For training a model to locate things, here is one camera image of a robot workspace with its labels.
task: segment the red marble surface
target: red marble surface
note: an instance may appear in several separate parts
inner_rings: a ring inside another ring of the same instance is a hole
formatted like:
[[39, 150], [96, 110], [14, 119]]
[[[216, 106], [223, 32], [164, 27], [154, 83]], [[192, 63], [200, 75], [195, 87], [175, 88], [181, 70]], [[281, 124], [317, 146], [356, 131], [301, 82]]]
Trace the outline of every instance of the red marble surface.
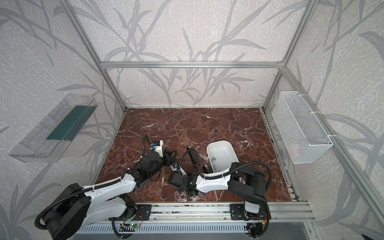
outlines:
[[[118, 177], [122, 171], [132, 167], [141, 155], [142, 136], [147, 134], [150, 140], [164, 140], [169, 150], [177, 150], [179, 159], [188, 145], [199, 151], [200, 164], [208, 163], [206, 147], [211, 142], [229, 141], [240, 161], [266, 162], [272, 169], [273, 181], [266, 194], [268, 201], [291, 201], [280, 170], [271, 140], [258, 108], [182, 108], [182, 109], [129, 109], [119, 132], [102, 166], [97, 183]], [[268, 172], [262, 166], [253, 165], [262, 170], [268, 179]], [[184, 158], [182, 168], [195, 173], [189, 157]], [[179, 194], [167, 184], [171, 174], [170, 167], [161, 170], [155, 182], [149, 182], [143, 188], [129, 193], [135, 202], [236, 202], [243, 201], [227, 190], [216, 190], [196, 197]]]

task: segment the aluminum frame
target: aluminum frame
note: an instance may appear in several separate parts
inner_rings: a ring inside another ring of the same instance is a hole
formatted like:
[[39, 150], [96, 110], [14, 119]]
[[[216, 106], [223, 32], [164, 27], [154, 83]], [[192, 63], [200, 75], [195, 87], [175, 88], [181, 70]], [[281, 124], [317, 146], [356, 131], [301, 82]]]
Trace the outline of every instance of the aluminum frame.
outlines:
[[312, 15], [316, 9], [317, 4], [319, 3], [319, 0], [309, 0], [308, 4], [305, 8], [305, 11], [303, 13], [303, 17], [301, 18], [301, 21], [297, 27], [297, 30], [292, 38], [292, 41], [288, 47], [288, 51], [285, 54], [283, 58], [283, 66], [285, 67], [292, 57], [293, 52], [295, 51], [295, 48], [297, 47], [297, 44], [299, 43], [300, 39], [303, 36], [303, 33], [305, 29], [308, 26], [309, 21], [312, 18]]
[[121, 119], [119, 120], [119, 125], [117, 126], [117, 128], [115, 129], [115, 132], [113, 133], [113, 137], [111, 138], [112, 140], [109, 141], [108, 145], [107, 145], [107, 149], [104, 151], [104, 154], [103, 154], [103, 157], [101, 159], [101, 162], [99, 164], [99, 166], [97, 167], [97, 170], [96, 170], [96, 174], [95, 176], [92, 178], [92, 181], [90, 181], [90, 185], [94, 185], [96, 180], [97, 180], [97, 177], [99, 176], [99, 173], [101, 171], [101, 168], [103, 167], [104, 165], [104, 162], [105, 160], [107, 159], [107, 156], [108, 156], [108, 153], [109, 153], [109, 150], [111, 149], [112, 147], [112, 144], [116, 138], [116, 135], [118, 134], [119, 132], [119, 129], [120, 129], [120, 125], [122, 124], [122, 121], [124, 120], [124, 117], [125, 115], [127, 114], [127, 111], [124, 110], [124, 114], [121, 116]]
[[[147, 223], [243, 222], [231, 220], [229, 205], [241, 202], [159, 202], [152, 205]], [[308, 202], [268, 202], [270, 222], [315, 222]], [[108, 223], [103, 220], [97, 223]]]
[[[283, 76], [286, 77], [288, 83], [291, 85], [293, 90], [298, 91], [300, 94], [303, 94], [304, 100], [308, 103], [309, 107], [313, 112], [320, 112], [316, 105], [313, 103], [311, 98], [306, 95], [305, 90], [299, 84], [296, 77], [292, 74], [292, 72], [283, 67], [282, 68]], [[329, 135], [337, 135], [332, 127], [329, 125], [327, 120], [321, 113], [317, 114], [317, 118], [321, 125], [324, 127], [325, 131]], [[361, 196], [367, 202], [368, 206], [372, 209], [375, 216], [378, 218], [379, 222], [382, 226], [384, 226], [384, 200], [379, 194], [379, 192], [372, 185], [371, 181], [365, 175], [365, 173], [361, 170], [361, 168], [356, 163], [355, 159], [349, 153], [348, 149], [345, 147], [341, 139], [337, 136], [331, 136], [333, 140], [332, 150], [335, 153], [336, 157], [339, 159], [341, 165], [352, 179], [355, 186], [359, 189]]]
[[72, 24], [73, 28], [75, 29], [76, 33], [79, 35], [81, 41], [83, 42], [85, 48], [87, 49], [89, 55], [91, 56], [93, 62], [95, 63], [97, 69], [99, 70], [100, 74], [102, 75], [104, 81], [106, 82], [107, 86], [112, 91], [113, 95], [115, 96], [116, 100], [120, 104], [120, 106], [125, 110], [126, 106], [121, 98], [119, 92], [117, 91], [115, 85], [113, 84], [112, 80], [109, 78], [108, 74], [105, 72], [105, 70], [100, 65], [100, 59], [95, 51], [95, 49], [92, 46], [91, 40], [89, 40], [87, 34], [85, 33], [85, 30], [83, 29], [83, 26], [81, 25], [79, 19], [76, 16], [76, 13], [74, 12], [69, 0], [59, 0], [61, 8], [64, 12], [64, 14], [68, 17], [70, 23]]
[[[309, 24], [309, 21], [311, 20], [312, 15], [313, 15], [318, 3], [319, 3], [319, 0], [309, 0], [308, 1], [308, 4], [305, 8], [303, 16], [300, 20], [300, 23], [297, 26], [296, 32], [293, 35], [291, 43], [288, 47], [287, 53], [285, 54], [285, 56], [282, 60], [282, 63], [283, 63], [282, 67], [285, 67], [288, 64], [289, 60], [291, 59], [292, 54], [295, 51], [295, 48], [297, 47], [297, 44], [299, 43], [300, 39], [302, 38], [303, 33], [305, 31], [305, 28], [307, 28], [307, 25]], [[269, 90], [267, 98], [264, 102], [263, 109], [266, 109], [269, 101], [271, 100], [273, 92], [275, 91], [275, 89], [277, 88], [277, 86], [280, 83], [281, 76], [282, 76], [282, 72], [281, 72], [281, 69], [279, 69], [279, 72], [275, 77], [275, 81], [273, 82], [272, 87]]]
[[283, 62], [138, 62], [106, 61], [103, 68], [281, 68]]

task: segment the black cable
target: black cable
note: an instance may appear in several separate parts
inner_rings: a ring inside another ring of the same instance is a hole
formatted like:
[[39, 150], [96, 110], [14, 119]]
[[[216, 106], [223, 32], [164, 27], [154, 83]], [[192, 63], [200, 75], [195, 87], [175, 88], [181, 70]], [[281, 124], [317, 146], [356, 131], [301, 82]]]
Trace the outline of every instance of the black cable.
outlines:
[[190, 151], [195, 151], [196, 156], [197, 156], [197, 162], [199, 162], [199, 152], [198, 152], [196, 149], [194, 149], [194, 148], [190, 148], [190, 149], [186, 150], [186, 151], [183, 153], [183, 155], [181, 156], [181, 158], [180, 158], [180, 162], [179, 162], [179, 167], [177, 168], [177, 170], [180, 170], [180, 168], [181, 168], [181, 162], [183, 161], [184, 156], [185, 156], [188, 152], [190, 152]]
[[112, 222], [112, 230], [113, 232], [115, 233], [115, 235], [119, 238], [119, 239], [129, 239], [133, 234], [129, 234], [130, 236], [129, 237], [124, 237], [123, 235], [119, 234], [118, 231], [116, 230], [116, 226], [115, 226], [115, 218], [113, 217], [111, 222]]
[[[121, 179], [116, 179], [113, 182], [97, 185], [97, 186], [94, 187], [94, 189], [96, 190], [96, 189], [100, 189], [100, 188], [103, 188], [103, 187], [108, 187], [108, 186], [113, 185], [115, 183], [118, 183], [120, 181], [121, 181]], [[82, 190], [76, 191], [76, 192], [74, 192], [74, 193], [72, 193], [72, 194], [70, 194], [70, 195], [68, 195], [66, 197], [63, 197], [63, 198], [61, 198], [61, 199], [51, 203], [48, 207], [46, 207], [43, 211], [41, 211], [37, 215], [37, 217], [35, 218], [35, 227], [37, 227], [38, 229], [47, 230], [47, 226], [41, 224], [40, 223], [40, 219], [42, 219], [54, 206], [64, 202], [65, 200], [68, 200], [68, 199], [70, 199], [72, 197], [75, 197], [75, 196], [77, 196], [77, 195], [79, 195], [81, 193], [89, 192], [89, 191], [92, 191], [92, 190], [93, 190], [92, 187], [89, 187], [87, 189], [82, 189]]]
[[269, 216], [270, 216], [269, 206], [268, 206], [267, 202], [265, 202], [265, 205], [266, 205], [266, 211], [267, 211], [268, 215], [266, 216], [265, 228], [263, 229], [262, 233], [260, 233], [260, 235], [258, 235], [258, 237], [261, 237], [265, 233], [265, 231], [266, 231], [266, 229], [268, 228], [268, 225], [269, 225]]
[[229, 170], [228, 172], [222, 174], [222, 175], [217, 175], [217, 176], [210, 176], [210, 177], [206, 177], [204, 176], [202, 173], [201, 173], [201, 170], [200, 170], [200, 164], [199, 162], [197, 161], [197, 170], [199, 171], [199, 174], [202, 178], [204, 179], [207, 179], [207, 180], [212, 180], [212, 179], [219, 179], [219, 178], [222, 178], [222, 177], [226, 177], [228, 175], [231, 175], [232, 173], [236, 172], [237, 170], [239, 170], [240, 168], [242, 167], [245, 167], [245, 166], [248, 166], [248, 165], [254, 165], [254, 164], [259, 164], [259, 165], [262, 165], [264, 166], [267, 170], [268, 170], [268, 182], [265, 186], [265, 191], [268, 190], [269, 186], [271, 185], [272, 183], [272, 170], [271, 168], [268, 166], [268, 164], [266, 164], [265, 162], [259, 162], [259, 161], [252, 161], [252, 162], [246, 162], [244, 164], [241, 164], [237, 167], [235, 167], [234, 169], [232, 170]]
[[143, 136], [143, 149], [142, 149], [142, 156], [143, 157], [145, 155], [145, 139], [147, 139], [148, 144], [151, 145], [151, 141], [149, 140], [147, 134], [144, 134], [144, 136]]
[[[147, 134], [144, 134], [143, 142], [142, 142], [142, 153], [141, 153], [142, 157], [144, 157], [144, 155], [145, 155], [145, 139], [147, 139], [147, 142], [148, 142], [149, 146], [151, 145], [151, 141], [149, 140]], [[137, 165], [139, 165], [141, 163], [141, 161], [142, 161], [142, 158], [140, 158], [140, 160], [135, 165], [133, 165], [133, 167], [131, 167], [130, 169], [135, 169], [135, 167]]]
[[173, 150], [171, 153], [174, 153], [174, 154], [175, 154], [175, 156], [174, 156], [174, 155], [172, 155], [172, 158], [173, 158], [173, 160], [176, 160], [176, 156], [177, 156], [177, 150]]

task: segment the clear plastic tray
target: clear plastic tray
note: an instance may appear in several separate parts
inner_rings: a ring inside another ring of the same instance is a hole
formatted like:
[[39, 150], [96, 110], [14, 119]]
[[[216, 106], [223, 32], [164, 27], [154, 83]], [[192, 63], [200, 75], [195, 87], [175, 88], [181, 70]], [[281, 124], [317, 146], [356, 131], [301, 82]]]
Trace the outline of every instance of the clear plastic tray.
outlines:
[[22, 162], [57, 162], [97, 107], [93, 100], [68, 94], [9, 155]]

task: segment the metal vent grille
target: metal vent grille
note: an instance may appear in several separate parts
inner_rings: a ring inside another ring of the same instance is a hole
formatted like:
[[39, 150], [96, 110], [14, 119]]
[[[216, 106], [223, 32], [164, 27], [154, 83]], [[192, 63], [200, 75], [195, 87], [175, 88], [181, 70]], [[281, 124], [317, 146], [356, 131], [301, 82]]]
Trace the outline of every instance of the metal vent grille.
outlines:
[[[245, 223], [143, 223], [137, 233], [244, 233]], [[110, 223], [94, 223], [78, 230], [76, 234], [113, 233]]]

